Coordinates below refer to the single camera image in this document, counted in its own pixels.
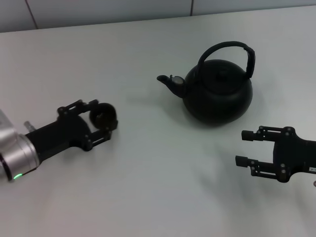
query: white tiled wall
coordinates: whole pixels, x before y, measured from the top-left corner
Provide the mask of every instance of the white tiled wall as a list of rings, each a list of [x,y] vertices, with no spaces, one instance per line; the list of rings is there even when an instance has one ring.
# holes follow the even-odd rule
[[[39,28],[189,16],[191,0],[28,0]]]
[[[316,0],[0,0],[0,32],[124,22],[290,6]]]
[[[193,15],[315,4],[316,0],[194,0]]]
[[[35,29],[24,0],[0,0],[0,32]]]

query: black kettle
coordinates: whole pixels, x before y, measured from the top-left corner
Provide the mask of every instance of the black kettle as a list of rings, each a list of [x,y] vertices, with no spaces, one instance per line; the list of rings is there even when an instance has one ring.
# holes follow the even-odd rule
[[[224,47],[242,47],[248,53],[246,72],[226,60],[207,60],[216,50]],[[205,123],[221,124],[242,116],[252,100],[252,77],[255,52],[246,44],[230,41],[210,47],[191,69],[185,80],[181,77],[159,76],[173,94],[183,98],[189,112]]]

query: white table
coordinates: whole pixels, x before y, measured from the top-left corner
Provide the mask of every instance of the white table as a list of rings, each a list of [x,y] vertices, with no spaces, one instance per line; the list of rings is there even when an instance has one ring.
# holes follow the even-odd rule
[[[0,34],[0,108],[21,133],[78,99],[112,103],[118,130],[72,148],[0,191],[1,236],[312,237],[315,175],[250,176],[235,155],[272,161],[260,125],[316,139],[316,7]],[[247,113],[223,127],[190,117],[156,81],[185,76],[210,46],[238,40],[257,56]],[[210,58],[245,67],[240,48]]]

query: spout cap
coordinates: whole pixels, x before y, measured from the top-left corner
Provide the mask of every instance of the spout cap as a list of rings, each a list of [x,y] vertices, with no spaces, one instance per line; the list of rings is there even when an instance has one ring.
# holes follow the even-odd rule
[[[165,84],[169,90],[175,94],[176,96],[183,98],[186,94],[186,82],[182,77],[172,75],[167,77],[165,75],[161,75],[157,77],[157,80],[161,83]]]

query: kettle lid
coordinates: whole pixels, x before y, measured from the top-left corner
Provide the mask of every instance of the kettle lid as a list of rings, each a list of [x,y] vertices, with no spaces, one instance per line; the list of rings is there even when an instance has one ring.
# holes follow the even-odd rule
[[[247,81],[245,71],[226,60],[205,61],[200,79],[208,90],[216,94],[230,94]]]

